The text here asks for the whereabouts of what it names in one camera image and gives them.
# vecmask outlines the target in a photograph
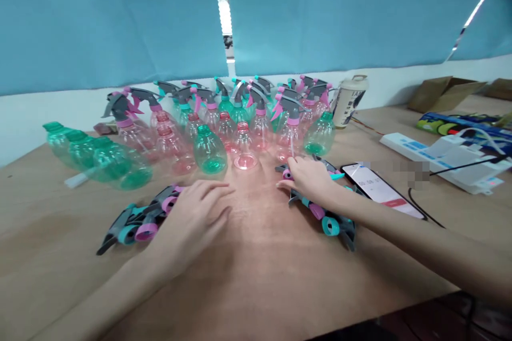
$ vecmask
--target forearm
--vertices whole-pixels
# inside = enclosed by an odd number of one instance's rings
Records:
[[[160,286],[140,255],[126,262],[105,284],[33,339],[96,340]]]
[[[489,303],[512,306],[512,260],[495,249],[339,190],[325,208],[346,216],[414,257],[427,268]]]

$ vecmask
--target pink plastic bottle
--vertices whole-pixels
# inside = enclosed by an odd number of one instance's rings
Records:
[[[194,157],[187,151],[182,139],[174,134],[168,125],[157,127],[156,149],[163,169],[173,175],[181,176],[196,169]]]
[[[135,149],[152,164],[158,161],[155,138],[149,129],[135,125],[130,118],[117,121],[116,124],[122,144]]]
[[[183,133],[185,140],[187,140],[189,144],[194,145],[194,141],[197,137],[197,128],[200,125],[204,125],[204,123],[201,121],[197,113],[189,113],[185,132]]]
[[[217,128],[217,136],[220,138],[226,148],[227,153],[236,152],[233,145],[233,139],[236,131],[236,125],[228,112],[220,112],[219,127]]]
[[[246,122],[238,123],[235,138],[237,156],[234,164],[238,169],[247,170],[258,164],[258,158],[253,152],[253,142],[249,136],[249,125]]]

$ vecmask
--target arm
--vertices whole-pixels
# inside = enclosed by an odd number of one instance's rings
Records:
[[[34,340],[96,340],[132,309],[183,272],[227,222],[226,207],[211,224],[215,203],[234,191],[228,184],[197,181],[185,188],[155,239],[104,285]]]
[[[385,238],[461,289],[502,307],[512,306],[512,260],[461,234],[431,225],[331,181],[325,166],[310,159],[288,159],[296,189],[323,208],[345,216]]]

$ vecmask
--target black cable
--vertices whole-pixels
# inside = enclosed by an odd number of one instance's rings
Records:
[[[452,167],[452,168],[448,168],[448,169],[444,169],[444,170],[440,170],[439,172],[433,172],[433,173],[430,173],[429,176],[435,176],[435,175],[438,175],[439,173],[443,173],[443,172],[448,172],[448,171],[454,171],[455,169],[460,169],[460,168],[466,168],[468,166],[472,166],[472,165],[478,165],[478,164],[483,164],[483,163],[490,163],[490,162],[493,162],[495,164],[499,163],[500,161],[502,160],[505,160],[508,156],[507,155],[500,155],[498,157],[494,157],[494,158],[491,158],[491,159],[487,159],[487,160],[483,160],[483,161],[479,161],[477,163],[471,163],[471,164],[465,164],[465,165],[460,165],[458,167]],[[430,216],[416,201],[414,201],[414,199],[412,198],[412,188],[409,188],[409,190],[407,191],[407,195],[409,196],[409,199],[411,200],[411,202],[414,204],[414,206],[420,211],[422,212],[425,216],[427,216],[430,220],[432,220],[433,222],[435,222],[437,225],[439,225],[441,228],[444,228],[446,229],[446,227],[441,224],[438,220],[436,220],[435,218],[433,218],[432,216]]]

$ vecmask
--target pink sprayer part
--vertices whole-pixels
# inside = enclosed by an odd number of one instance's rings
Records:
[[[277,103],[272,112],[275,112],[270,121],[274,121],[277,116],[279,116],[283,112],[283,107],[281,106],[281,103]]]

